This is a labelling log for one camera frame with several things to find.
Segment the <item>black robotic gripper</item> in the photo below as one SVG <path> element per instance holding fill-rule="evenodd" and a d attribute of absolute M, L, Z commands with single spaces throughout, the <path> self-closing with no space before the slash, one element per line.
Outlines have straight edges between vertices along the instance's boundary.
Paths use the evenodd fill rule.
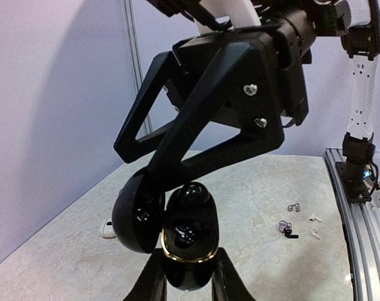
<path fill-rule="evenodd" d="M 212 281 L 212 300 L 254 298 L 227 252 L 219 248 L 218 215 L 206 187 L 190 182 L 175 190 L 165 209 L 165 194 L 145 169 L 121 190 L 112 213 L 113 228 L 127 248 L 150 253 L 126 301 L 167 300 L 167 281 L 180 290 L 197 290 Z M 156 248 L 161 235 L 162 248 Z"/>

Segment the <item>metal pole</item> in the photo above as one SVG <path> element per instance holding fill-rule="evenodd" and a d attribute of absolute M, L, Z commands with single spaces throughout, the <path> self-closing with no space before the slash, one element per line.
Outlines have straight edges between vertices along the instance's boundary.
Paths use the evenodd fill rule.
<path fill-rule="evenodd" d="M 129 41 L 129 54 L 130 62 L 132 64 L 134 88 L 136 93 L 138 93 L 142 84 L 143 76 L 141 69 L 139 44 L 137 41 L 137 32 L 135 30 L 132 0 L 122 0 L 122 9 L 126 22 L 125 31 L 127 39 Z M 152 132 L 152 122 L 149 115 L 145 118 L 144 123 L 142 124 L 142 131 L 143 135 L 147 135 Z"/>

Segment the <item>purple wall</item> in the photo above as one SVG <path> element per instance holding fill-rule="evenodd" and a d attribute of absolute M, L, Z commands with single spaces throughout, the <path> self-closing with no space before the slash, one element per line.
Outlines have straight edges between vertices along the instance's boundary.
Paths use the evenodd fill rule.
<path fill-rule="evenodd" d="M 122 163 L 134 97 L 120 0 L 0 1 L 0 262 Z"/>

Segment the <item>black cable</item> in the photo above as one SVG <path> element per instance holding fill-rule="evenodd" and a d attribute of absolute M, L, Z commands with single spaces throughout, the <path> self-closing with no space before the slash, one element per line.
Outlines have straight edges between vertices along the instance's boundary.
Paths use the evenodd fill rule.
<path fill-rule="evenodd" d="M 372 182 L 375 182 L 375 180 L 376 180 L 376 177 L 375 177 L 375 174 L 374 174 L 374 167 L 372 166 L 371 163 L 370 163 L 370 180 Z"/>
<path fill-rule="evenodd" d="M 182 11 L 181 14 L 187 19 L 190 20 L 191 22 L 194 22 L 194 18 L 187 12 L 187 11 Z"/>
<path fill-rule="evenodd" d="M 283 126 L 284 129 L 288 129 L 290 127 L 293 127 L 296 123 L 296 120 L 294 118 L 291 119 L 286 125 Z"/>
<path fill-rule="evenodd" d="M 372 166 L 374 166 L 375 170 L 376 170 L 376 177 L 375 177 L 375 182 L 374 182 L 374 185 L 370 191 L 370 196 L 372 196 L 372 194 L 374 193 L 374 191 L 377 189 L 378 187 L 378 180 L 379 180 L 379 169 L 378 169 L 378 165 L 375 164 L 374 162 L 371 162 Z"/>

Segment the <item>white table surface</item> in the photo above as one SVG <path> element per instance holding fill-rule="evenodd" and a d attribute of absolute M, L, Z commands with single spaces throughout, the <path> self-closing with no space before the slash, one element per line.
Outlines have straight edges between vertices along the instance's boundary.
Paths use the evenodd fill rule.
<path fill-rule="evenodd" d="M 123 165 L 0 264 L 2 300 L 123 300 L 148 255 L 100 237 L 119 190 L 149 156 Z M 220 245 L 258 300 L 353 300 L 347 247 L 325 164 L 320 157 L 264 155 L 200 179 L 214 196 Z M 300 213 L 286 211 L 299 202 Z M 309 214 L 323 219 L 321 240 Z M 293 223 L 297 240 L 277 230 Z M 211 300 L 210 284 L 168 300 Z"/>

